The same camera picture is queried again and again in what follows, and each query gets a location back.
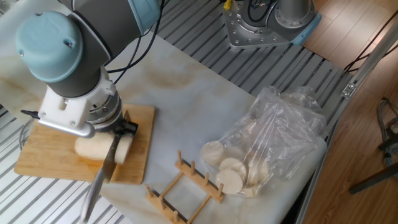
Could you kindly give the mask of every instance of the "white table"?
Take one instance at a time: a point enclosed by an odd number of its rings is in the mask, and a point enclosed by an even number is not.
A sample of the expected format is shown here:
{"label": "white table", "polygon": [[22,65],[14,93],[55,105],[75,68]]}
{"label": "white table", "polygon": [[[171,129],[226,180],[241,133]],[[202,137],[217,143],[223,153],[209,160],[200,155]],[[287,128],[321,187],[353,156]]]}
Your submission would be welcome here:
{"label": "white table", "polygon": [[[149,39],[144,38],[142,46],[146,46]],[[108,69],[125,66],[134,48],[133,43]],[[179,173],[174,166],[177,149],[182,150],[185,160],[195,161],[200,172],[207,172],[200,159],[200,148],[220,138],[254,100],[161,38],[156,38],[149,54],[125,74],[117,88],[123,102],[157,108],[144,184],[160,193]],[[306,156],[293,179],[273,180],[263,188],[259,198],[227,196],[221,204],[211,199],[194,222],[279,223],[324,155],[326,144],[319,139],[319,145],[319,150]],[[104,185],[101,194],[133,223],[169,223],[145,199],[144,185]],[[183,177],[165,199],[189,218],[205,197],[201,188]]]}

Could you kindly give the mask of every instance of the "clear plastic bag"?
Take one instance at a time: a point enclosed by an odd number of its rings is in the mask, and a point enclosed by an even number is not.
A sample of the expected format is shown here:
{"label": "clear plastic bag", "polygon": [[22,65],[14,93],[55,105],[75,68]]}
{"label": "clear plastic bag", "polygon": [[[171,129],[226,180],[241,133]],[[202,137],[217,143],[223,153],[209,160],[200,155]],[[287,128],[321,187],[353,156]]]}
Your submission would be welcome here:
{"label": "clear plastic bag", "polygon": [[272,178],[289,180],[304,156],[317,149],[326,126],[321,108],[303,86],[279,94],[263,88],[248,113],[218,141],[201,149],[226,194],[255,197]]}

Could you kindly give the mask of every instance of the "yellow cable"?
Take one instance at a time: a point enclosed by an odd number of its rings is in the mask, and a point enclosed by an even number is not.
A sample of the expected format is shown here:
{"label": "yellow cable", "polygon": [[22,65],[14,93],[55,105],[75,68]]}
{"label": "yellow cable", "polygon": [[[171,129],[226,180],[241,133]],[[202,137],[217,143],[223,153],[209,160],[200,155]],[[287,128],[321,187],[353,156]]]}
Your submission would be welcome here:
{"label": "yellow cable", "polygon": [[231,1],[232,0],[226,0],[224,3],[224,9],[231,9]]}

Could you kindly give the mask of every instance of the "wooden floor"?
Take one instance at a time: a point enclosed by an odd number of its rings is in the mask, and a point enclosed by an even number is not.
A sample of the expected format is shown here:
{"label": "wooden floor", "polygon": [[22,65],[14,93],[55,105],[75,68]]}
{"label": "wooden floor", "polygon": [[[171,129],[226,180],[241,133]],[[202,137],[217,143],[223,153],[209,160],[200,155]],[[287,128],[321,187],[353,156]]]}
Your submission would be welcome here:
{"label": "wooden floor", "polygon": [[[350,63],[398,9],[398,0],[315,0],[315,4],[323,19],[305,46],[340,67]],[[398,223],[397,179],[356,195],[348,192],[355,183],[385,168],[384,155],[377,149],[382,139],[376,109],[383,96],[398,106],[397,61],[398,50],[382,59],[345,109],[305,224]],[[392,110],[386,110],[386,121],[395,116]]]}

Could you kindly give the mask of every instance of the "light blue joint cap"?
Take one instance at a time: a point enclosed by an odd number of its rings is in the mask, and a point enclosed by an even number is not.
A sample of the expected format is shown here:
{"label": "light blue joint cap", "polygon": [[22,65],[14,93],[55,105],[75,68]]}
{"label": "light blue joint cap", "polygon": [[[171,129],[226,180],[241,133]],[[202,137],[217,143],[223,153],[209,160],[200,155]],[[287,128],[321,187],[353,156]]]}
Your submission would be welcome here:
{"label": "light blue joint cap", "polygon": [[30,16],[18,27],[16,49],[36,78],[55,83],[77,68],[83,54],[83,37],[65,15],[44,12]]}
{"label": "light blue joint cap", "polygon": [[141,35],[156,23],[160,16],[158,0],[129,0]]}
{"label": "light blue joint cap", "polygon": [[317,28],[319,22],[322,19],[321,14],[317,14],[312,21],[309,23],[309,25],[298,35],[296,36],[295,39],[291,41],[292,44],[294,45],[302,45],[304,42],[311,36],[312,32]]}

